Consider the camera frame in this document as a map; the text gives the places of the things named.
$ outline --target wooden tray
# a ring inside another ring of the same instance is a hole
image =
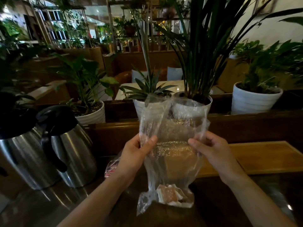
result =
[[[303,154],[286,141],[235,143],[229,146],[247,174],[303,171]],[[197,177],[217,175],[205,159]]]

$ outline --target picture frame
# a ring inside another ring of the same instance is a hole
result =
[[[264,4],[266,3],[268,0],[256,0],[255,3],[255,7],[254,10],[252,11],[252,15],[254,15],[256,13],[256,11],[258,11],[258,9]],[[267,6],[265,6],[265,8],[258,14],[258,15],[264,15],[264,14],[270,14],[272,13],[275,4],[276,4],[277,0],[271,0]]]

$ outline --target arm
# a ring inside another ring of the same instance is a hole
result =
[[[246,175],[225,139],[211,132],[206,133],[205,144],[198,139],[198,136],[189,139],[189,145],[206,156],[221,180],[232,190],[253,226],[296,226]]]
[[[115,172],[101,183],[57,227],[100,226],[121,193],[132,183],[144,157],[156,145],[153,136],[139,149],[139,134],[128,141]]]

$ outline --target soil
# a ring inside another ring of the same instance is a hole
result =
[[[101,102],[96,102],[94,105],[92,105],[89,110],[87,111],[87,108],[85,107],[79,107],[76,106],[76,108],[72,108],[72,111],[74,112],[74,116],[85,116],[94,113],[95,111],[99,110],[102,107]]]
[[[185,97],[184,92],[182,92],[179,96],[180,97]],[[198,103],[202,103],[204,105],[210,104],[210,100],[208,98],[206,98],[205,101],[203,102],[203,99],[202,99],[201,95],[195,95],[192,100],[197,101]]]
[[[249,86],[242,84],[242,83],[238,83],[236,85],[238,88],[244,90],[244,91],[248,91],[248,92],[254,92],[254,93],[260,93],[260,94],[277,94],[278,92],[272,91],[270,89],[266,89],[263,88],[261,86],[255,87],[254,89],[251,89]]]

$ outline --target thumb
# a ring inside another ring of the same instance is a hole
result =
[[[209,154],[212,152],[212,148],[195,140],[195,139],[189,139],[188,144],[196,149],[197,151],[201,152],[205,156],[209,156]]]
[[[156,145],[157,143],[157,136],[152,136],[144,145],[140,148],[140,150],[144,153],[144,156],[147,155]]]

